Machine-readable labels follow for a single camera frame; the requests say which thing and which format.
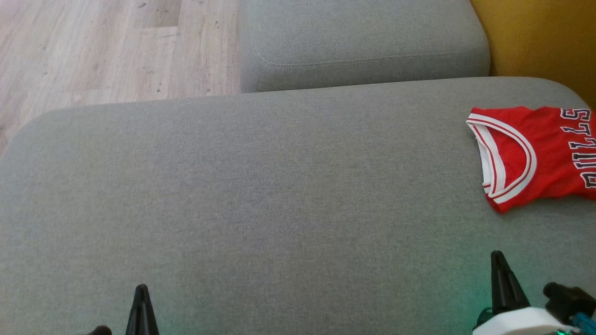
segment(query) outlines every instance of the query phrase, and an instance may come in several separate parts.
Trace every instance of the gray sofa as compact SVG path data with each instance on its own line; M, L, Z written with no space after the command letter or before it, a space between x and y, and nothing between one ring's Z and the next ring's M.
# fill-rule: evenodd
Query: gray sofa
M488 75L469 0L241 4L243 92Z
M45 114L0 159L0 334L123 333L139 283L161 334L466 334L495 249L535 306L595 292L596 203L485 200L464 121L519 105L585 107L468 77Z

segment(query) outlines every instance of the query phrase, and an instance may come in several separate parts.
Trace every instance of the wooden floor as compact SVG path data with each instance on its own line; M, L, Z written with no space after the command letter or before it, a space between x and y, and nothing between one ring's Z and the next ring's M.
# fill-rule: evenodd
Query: wooden floor
M238 0L0 0L0 154L88 104L234 94Z

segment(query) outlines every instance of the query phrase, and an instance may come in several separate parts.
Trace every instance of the seam stitching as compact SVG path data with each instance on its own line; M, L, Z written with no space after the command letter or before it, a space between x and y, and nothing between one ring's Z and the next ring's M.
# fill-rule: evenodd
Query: seam stitching
M257 50L254 44L253 32L250 33L250 47L253 51L253 54L256 56L257 61L262 63L267 67L325 67L325 66L341 66L344 64L353 64L353 63L373 63L378 61L389 61L389 60L400 60L404 58L426 58L426 57L439 57L439 56L453 56L453 55L462 55L474 52L478 49L483 48L484 46L477 46L471 50L461 51L461 52L450 52L447 54L427 54L427 55L381 55L378 57L372 58L353 58L347 60L331 60L331 61L320 61L320 62L311 62L311 63L296 63L296 64L280 64L280 63L273 63L270 61L266 61L259 51Z

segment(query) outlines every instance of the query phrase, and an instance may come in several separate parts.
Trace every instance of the sofa cushion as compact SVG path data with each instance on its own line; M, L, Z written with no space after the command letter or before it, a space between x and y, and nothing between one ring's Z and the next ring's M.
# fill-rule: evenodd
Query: sofa cushion
M246 0L244 92L486 76L469 0Z
M0 333L121 333L146 283L162 334L469 334L495 249L535 306L594 294L596 203L484 197L465 119L519 105L585 107L490 77L41 116L0 160Z

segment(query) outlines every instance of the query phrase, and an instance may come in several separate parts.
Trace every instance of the red jersey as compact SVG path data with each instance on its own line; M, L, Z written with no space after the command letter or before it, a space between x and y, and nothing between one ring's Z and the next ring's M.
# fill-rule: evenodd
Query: red jersey
M536 198L596 200L596 122L589 109L474 108L466 123L482 160L486 198L506 212Z

